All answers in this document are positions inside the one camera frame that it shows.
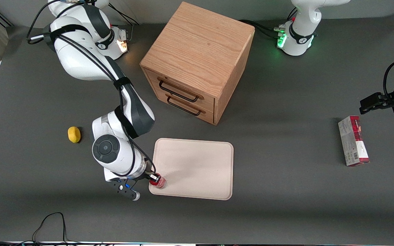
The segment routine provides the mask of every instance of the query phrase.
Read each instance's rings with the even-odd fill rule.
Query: metal handle
[[[188,98],[188,97],[186,97],[186,96],[182,96],[182,95],[180,95],[180,94],[177,93],[177,92],[173,92],[172,90],[163,87],[163,86],[162,86],[163,83],[164,83],[163,80],[161,80],[161,81],[159,82],[159,87],[160,87],[162,90],[164,90],[164,91],[166,91],[166,92],[169,92],[169,93],[171,93],[171,94],[173,94],[173,95],[175,95],[175,96],[178,96],[178,97],[180,97],[181,99],[184,99],[184,100],[186,100],[186,101],[190,101],[191,103],[195,103],[195,102],[197,101],[197,99],[198,99],[198,96],[196,96],[196,98],[194,98],[194,99],[191,99],[191,98]]]
[[[176,105],[176,104],[170,102],[170,101],[169,101],[170,99],[171,99],[171,97],[168,97],[168,98],[167,98],[168,104],[170,104],[171,106],[176,107],[176,108],[178,108],[178,109],[181,109],[181,110],[187,112],[188,114],[191,114],[191,115],[194,115],[194,116],[199,116],[200,113],[201,113],[201,110],[199,110],[197,113],[193,113],[193,112],[191,112],[191,111],[189,111],[189,110],[187,110],[187,109],[184,109],[184,108],[180,107],[179,105]]]

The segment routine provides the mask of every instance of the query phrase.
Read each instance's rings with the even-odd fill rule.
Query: black cable
[[[296,13],[297,13],[297,8],[294,7],[294,9],[292,9],[290,14],[288,15],[287,20],[289,21],[291,19],[291,17],[293,17]]]
[[[60,12],[60,13],[56,16],[56,19],[59,18],[62,14],[64,14],[66,11],[68,11],[68,10],[74,8],[75,6],[80,6],[80,5],[83,5],[83,3],[76,3],[76,4],[73,4],[73,5],[69,6],[69,7],[67,7],[66,9],[62,10],[62,12]]]
[[[63,222],[63,242],[61,242],[61,243],[41,243],[41,242],[36,241],[36,235],[40,231],[40,229],[42,228],[43,224],[45,223],[45,220],[47,220],[47,218],[49,216],[55,215],[55,214],[59,214],[62,217],[62,222]],[[73,240],[70,240],[67,237],[65,217],[64,217],[63,213],[61,213],[61,212],[55,212],[55,213],[51,213],[51,214],[47,215],[42,220],[42,222],[40,223],[40,226],[35,230],[35,232],[33,232],[33,235],[31,236],[31,240],[23,241],[23,242],[20,242],[20,243],[10,243],[10,242],[1,242],[0,241],[0,245],[2,245],[2,246],[21,246],[21,245],[32,245],[32,246],[56,245],[57,246],[57,245],[62,245],[62,244],[73,245],[73,246],[78,245],[78,244],[83,244],[83,245],[89,244],[89,245],[92,245],[92,243],[80,243],[80,242],[77,242],[77,241],[73,241]]]
[[[153,167],[153,173],[156,173],[156,166],[153,163],[152,159],[132,140],[132,143],[136,146],[136,148],[141,152],[147,159],[148,161],[152,164]]]
[[[110,70],[94,55],[92,54],[87,48],[83,47],[82,45],[80,45],[79,43],[75,42],[74,40],[68,38],[67,36],[63,36],[63,35],[57,35],[58,38],[66,41],[66,43],[68,43],[69,45],[71,45],[72,47],[74,47],[75,49],[77,49],[78,51],[80,51],[82,54],[84,54],[90,61],[92,61],[103,73],[106,74],[106,76],[108,76],[108,78],[112,81],[115,82],[116,79],[114,78],[114,76],[111,74]]]
[[[252,20],[239,20],[239,22],[244,22],[244,23],[249,24],[249,25],[258,26],[258,27],[260,27],[262,29],[273,31],[273,28],[266,27],[264,25],[259,24],[258,22],[254,22]]]
[[[384,80],[383,80],[383,90],[384,90],[384,94],[387,97],[387,99],[390,101],[390,104],[392,104],[394,106],[394,103],[392,102],[390,95],[387,92],[387,76],[388,73],[390,72],[390,69],[394,66],[394,62],[392,64],[390,64],[390,66],[386,69],[386,72],[384,73]]]
[[[243,22],[243,23],[246,23],[246,24],[249,24],[249,25],[254,26],[258,31],[260,31],[261,33],[263,33],[264,35],[266,35],[266,36],[268,36],[268,37],[277,38],[277,36],[272,36],[272,35],[270,35],[270,34],[268,34],[268,33],[266,33],[266,32],[264,31],[264,30],[267,30],[267,31],[274,31],[273,28],[266,27],[266,26],[261,25],[261,24],[259,24],[259,23],[257,23],[257,22],[253,22],[253,21],[251,21],[251,20],[239,20],[239,22]]]
[[[292,15],[292,14],[296,13],[296,11],[295,11],[295,10],[297,10],[297,8],[296,8],[296,7],[294,7],[294,9],[292,9],[292,10],[291,10],[291,12],[288,14],[287,20],[289,20],[289,19],[290,19],[290,17],[291,17],[291,15]]]
[[[109,3],[109,7],[113,8],[116,12],[118,12],[118,13],[119,13],[120,15],[122,15],[123,17],[125,16],[125,17],[129,18],[130,20],[133,20],[133,21],[136,23],[136,25],[139,25],[139,23],[138,23],[135,19],[133,19],[132,17],[130,17],[130,16],[128,16],[128,15],[122,13],[121,11],[117,10],[117,9],[114,7],[114,5],[112,5],[111,3]]]
[[[119,15],[122,17],[122,18],[124,18],[126,21],[127,21],[127,23],[129,24],[129,25],[131,25],[131,26],[133,26],[133,23],[131,23],[121,12],[119,12],[116,8],[114,8],[114,7],[111,7],[113,10],[115,10],[115,11],[117,11],[118,13],[119,13]]]
[[[63,213],[61,213],[61,212],[55,212],[55,213],[51,213],[51,214],[47,215],[47,216],[42,220],[42,223],[40,223],[40,226],[35,230],[35,232],[33,232],[33,235],[31,236],[31,241],[36,242],[36,234],[37,234],[37,233],[40,231],[40,229],[42,228],[43,223],[45,223],[45,220],[47,220],[47,218],[48,218],[49,216],[55,215],[55,214],[59,214],[59,215],[61,215],[61,217],[62,217],[62,222],[63,222],[63,236],[62,236],[62,238],[63,238],[63,241],[64,241],[65,243],[67,243],[67,241],[72,241],[72,240],[69,240],[69,238],[67,237],[65,217],[64,217]]]
[[[28,43],[28,44],[37,44],[38,42],[40,42],[40,41],[43,40],[43,38],[41,38],[41,39],[38,39],[38,40],[36,40],[36,41],[34,41],[34,42],[31,42],[31,40],[30,40],[30,38],[29,38],[30,33],[31,33],[31,30],[33,30],[33,26],[34,26],[34,24],[36,23],[36,20],[37,20],[37,18],[39,17],[40,13],[41,13],[46,7],[48,7],[48,5],[50,5],[50,4],[52,4],[52,3],[56,3],[56,2],[60,2],[60,0],[53,0],[53,1],[51,1],[51,2],[46,3],[42,8],[40,8],[39,12],[37,12],[36,17],[34,17],[33,23],[31,24],[30,29],[29,29],[28,32],[27,32],[27,36],[25,37],[25,38],[27,39],[27,43]]]

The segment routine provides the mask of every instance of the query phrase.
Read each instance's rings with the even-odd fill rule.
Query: table surface
[[[156,117],[135,141],[149,155],[161,137],[232,143],[232,198],[156,196],[147,182],[137,202],[117,195],[89,137],[92,120],[118,105],[114,86],[70,77],[45,43],[27,45],[26,29],[13,28],[0,66],[0,240],[28,240],[60,211],[78,241],[394,245],[394,114],[361,117],[371,162],[358,167],[345,166],[337,126],[381,91],[394,16],[323,20],[301,57],[257,32],[218,126],[156,99],[139,62],[162,28],[136,26],[118,60]],[[392,89],[394,69],[389,78]],[[81,143],[67,139],[70,126],[83,128]],[[58,241],[61,230],[50,218],[38,239]]]

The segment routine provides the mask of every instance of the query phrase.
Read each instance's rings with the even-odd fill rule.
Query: wooden drawer cabinet
[[[254,32],[182,2],[140,65],[159,100],[217,125],[244,72]]]

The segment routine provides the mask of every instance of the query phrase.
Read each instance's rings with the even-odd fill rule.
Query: wall
[[[141,23],[166,23],[182,0],[110,0],[120,11]],[[234,19],[284,19],[293,6],[289,0],[186,0],[210,11]],[[46,0],[0,0],[0,12],[15,25],[29,26]],[[394,14],[394,0],[352,0],[348,4],[322,8],[323,17],[361,18]],[[122,18],[109,7],[104,9],[111,23],[123,24]],[[42,28],[53,21],[45,9],[35,27]]]

